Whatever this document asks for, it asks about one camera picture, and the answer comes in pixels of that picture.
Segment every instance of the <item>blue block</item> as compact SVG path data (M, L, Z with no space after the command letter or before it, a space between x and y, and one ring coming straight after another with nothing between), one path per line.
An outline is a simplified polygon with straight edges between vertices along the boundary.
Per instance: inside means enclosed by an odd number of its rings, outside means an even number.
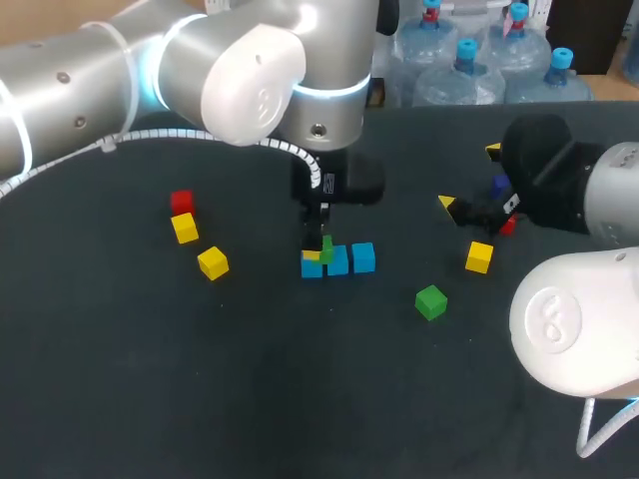
M355 273L375 271L375 250L372 242L360 242L352 249L352 271Z
M492 177L490 197L496 200L501 194L510 188L510 180L507 175L495 175Z
M304 279L323 276L323 266L320 262L310 259L304 259L303 253L301 253L300 255L300 261L302 262L302 277Z
M346 246L332 247L332 262L326 268L329 276L344 276L348 274L348 251Z

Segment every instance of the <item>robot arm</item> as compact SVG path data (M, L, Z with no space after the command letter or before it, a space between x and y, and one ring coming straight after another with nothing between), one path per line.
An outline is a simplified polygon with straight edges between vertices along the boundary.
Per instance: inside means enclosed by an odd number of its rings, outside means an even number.
M303 149L343 149L361 132L378 6L259 0L209 17L140 0L109 22L2 49L0 180L163 110L232 145L280 127Z
M448 210L459 225L496 234L520 212L622 248L543 262L510 307L513 348L530 375L586 398L577 438L585 458L639 416L639 144L576 142L561 118L532 115L508 128L494 160L511 187L483 204L455 200ZM633 402L589 439L595 398Z
M511 188L483 204L455 202L458 224L496 234L524 213L540 227L591 235L604 247L639 244L639 144L606 150L574 141L557 116L530 115L508 128L496 160Z

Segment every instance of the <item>green block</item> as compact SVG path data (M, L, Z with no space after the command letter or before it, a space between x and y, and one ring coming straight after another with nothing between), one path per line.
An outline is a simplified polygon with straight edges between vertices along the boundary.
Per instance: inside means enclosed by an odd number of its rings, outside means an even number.
M429 321L446 312L448 298L434 284L420 291L415 298L415 307Z
M324 235L321 238L321 253L319 254L319 262L321 264L332 263L332 236Z

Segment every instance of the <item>yellow block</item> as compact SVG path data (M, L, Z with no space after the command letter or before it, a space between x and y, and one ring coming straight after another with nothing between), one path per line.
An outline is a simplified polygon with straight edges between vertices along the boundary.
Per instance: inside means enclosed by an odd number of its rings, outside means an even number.
M179 244L195 241L199 238L196 222L193 220L193 216L190 213L184 213L178 217L172 217L171 223L173 223L173 229L176 231L176 237L178 237Z
M441 203L443 204L443 207L446 208L448 210L448 207L452 204L452 202L455 201L455 198L453 197L443 197L440 196L439 200L441 201Z
M495 143L494 145L488 145L486 147L486 153L488 154L491 162L498 162L499 154L501 153L501 144Z
M486 274L490 266L493 250L494 248L488 244L473 241L468 252L466 269Z
M216 247L207 249L198 256L200 269L211 281L215 281L225 272L229 271L229 261L224 253Z
M309 259L311 261L319 261L320 260L321 251L309 251L307 249L303 249L302 257L304 259Z

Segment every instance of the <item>red block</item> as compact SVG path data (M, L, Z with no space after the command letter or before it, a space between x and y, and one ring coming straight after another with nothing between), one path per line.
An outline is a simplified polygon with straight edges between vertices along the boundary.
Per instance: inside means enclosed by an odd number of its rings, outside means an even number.
M510 235L514 233L516 224L517 224L517 221L515 220L515 217L510 217L510 219L508 220L508 223L506 223L503 227L501 227L501 230L499 230L499 232L502 235L509 237Z
M183 190L181 192L171 193L171 212L174 217L190 213L196 215L196 207L193 203L193 192Z

